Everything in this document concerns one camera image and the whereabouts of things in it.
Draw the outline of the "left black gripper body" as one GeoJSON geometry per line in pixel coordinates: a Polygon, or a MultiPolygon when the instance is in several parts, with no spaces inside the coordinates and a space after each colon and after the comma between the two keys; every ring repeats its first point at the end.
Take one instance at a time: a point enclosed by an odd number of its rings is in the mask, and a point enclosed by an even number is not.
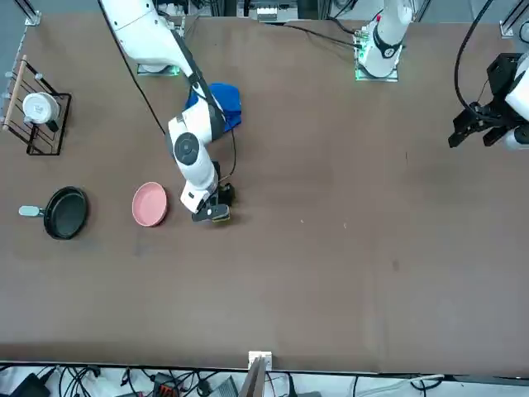
{"type": "Polygon", "coordinates": [[[487,68],[488,83],[493,98],[485,105],[473,103],[474,110],[481,120],[489,123],[514,123],[522,120],[522,117],[506,102],[521,57],[521,53],[501,53],[487,68]]]}

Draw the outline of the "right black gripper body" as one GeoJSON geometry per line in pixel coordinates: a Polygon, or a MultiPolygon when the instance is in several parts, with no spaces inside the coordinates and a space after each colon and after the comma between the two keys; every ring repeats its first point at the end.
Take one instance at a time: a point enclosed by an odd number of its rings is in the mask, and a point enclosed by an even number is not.
{"type": "Polygon", "coordinates": [[[230,182],[219,184],[214,193],[211,194],[208,202],[213,205],[226,205],[230,207],[235,199],[235,188],[230,182]]]}

